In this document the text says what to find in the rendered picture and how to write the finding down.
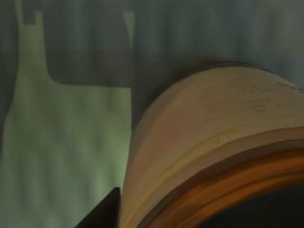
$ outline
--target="green surface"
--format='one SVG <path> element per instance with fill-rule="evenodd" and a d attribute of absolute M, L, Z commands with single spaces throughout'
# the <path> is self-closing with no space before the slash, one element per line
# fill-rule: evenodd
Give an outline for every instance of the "green surface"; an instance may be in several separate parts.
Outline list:
<path fill-rule="evenodd" d="M 71 228 L 123 183 L 131 93 L 53 81 L 41 12 L 35 25 L 26 26 L 21 0 L 16 8 L 19 73 L 5 123 L 0 227 Z M 132 30 L 133 15 L 125 18 Z"/>

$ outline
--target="black triangular corner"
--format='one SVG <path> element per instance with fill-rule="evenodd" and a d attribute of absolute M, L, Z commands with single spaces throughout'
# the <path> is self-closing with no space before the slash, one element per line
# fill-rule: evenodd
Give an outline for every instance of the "black triangular corner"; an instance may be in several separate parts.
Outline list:
<path fill-rule="evenodd" d="M 117 228 L 120 188 L 114 188 L 75 228 Z"/>

